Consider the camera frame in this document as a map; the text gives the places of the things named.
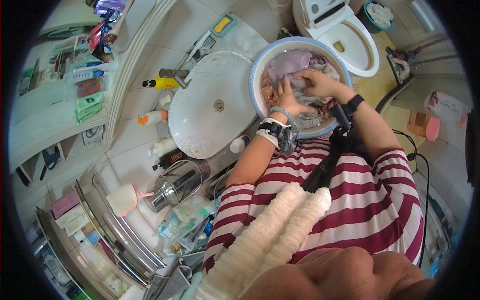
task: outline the skin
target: skin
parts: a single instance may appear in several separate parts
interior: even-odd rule
[[[356,95],[346,85],[330,79],[319,71],[303,70],[295,74],[295,77],[304,77],[312,81],[313,87],[305,89],[305,93],[308,95],[332,96],[340,104],[348,103]],[[283,85],[278,85],[277,93],[277,106],[284,108],[294,117],[303,112],[314,111],[314,108],[303,106],[296,101],[287,78]],[[270,117],[283,124],[288,121],[287,117],[278,111],[273,112]],[[357,111],[353,113],[353,126],[358,129],[360,137],[373,159],[385,153],[386,150],[400,147],[385,120],[365,101],[362,101],[357,107]],[[274,151],[275,147],[271,142],[259,135],[255,136],[232,170],[227,180],[227,186],[256,183],[268,167]]]
[[[342,105],[356,95],[319,71],[303,70],[295,77],[312,81],[313,87],[305,90],[308,95],[332,96]],[[278,93],[277,106],[293,116],[312,111],[295,100],[288,79],[275,92]],[[287,123],[287,117],[280,112],[270,117]],[[400,147],[384,119],[365,101],[357,107],[352,122],[372,158]],[[274,150],[268,140],[255,136],[235,165],[227,185],[256,183],[268,167]],[[383,252],[371,256],[359,247],[329,248],[315,250],[296,264],[280,265],[265,272],[241,299],[409,300],[423,298],[434,283],[432,279],[424,279],[420,269],[399,253]]]
[[[240,300],[411,300],[424,298],[434,284],[399,253],[328,248],[265,272]]]

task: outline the soap dish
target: soap dish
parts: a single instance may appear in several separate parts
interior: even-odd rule
[[[228,22],[219,33],[215,32],[214,30],[215,26],[217,26],[225,18],[229,19],[230,22]],[[220,18],[212,25],[212,27],[210,27],[210,31],[212,32],[212,34],[218,37],[224,37],[233,27],[235,27],[237,23],[238,23],[237,19],[225,13],[220,16]]]

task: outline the orange cap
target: orange cap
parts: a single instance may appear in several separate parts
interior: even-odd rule
[[[138,115],[138,123],[140,125],[143,126],[143,124],[147,123],[147,122],[148,122],[148,117],[147,116],[140,117],[140,115]]]

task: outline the washbasin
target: washbasin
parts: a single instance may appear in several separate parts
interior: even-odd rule
[[[190,71],[170,104],[170,133],[190,157],[209,158],[228,146],[256,119],[249,96],[252,61],[231,51],[205,56]]]

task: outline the pink box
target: pink box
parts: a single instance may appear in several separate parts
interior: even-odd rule
[[[54,219],[58,219],[61,215],[68,212],[72,207],[79,203],[75,191],[61,197],[52,205],[52,214]]]

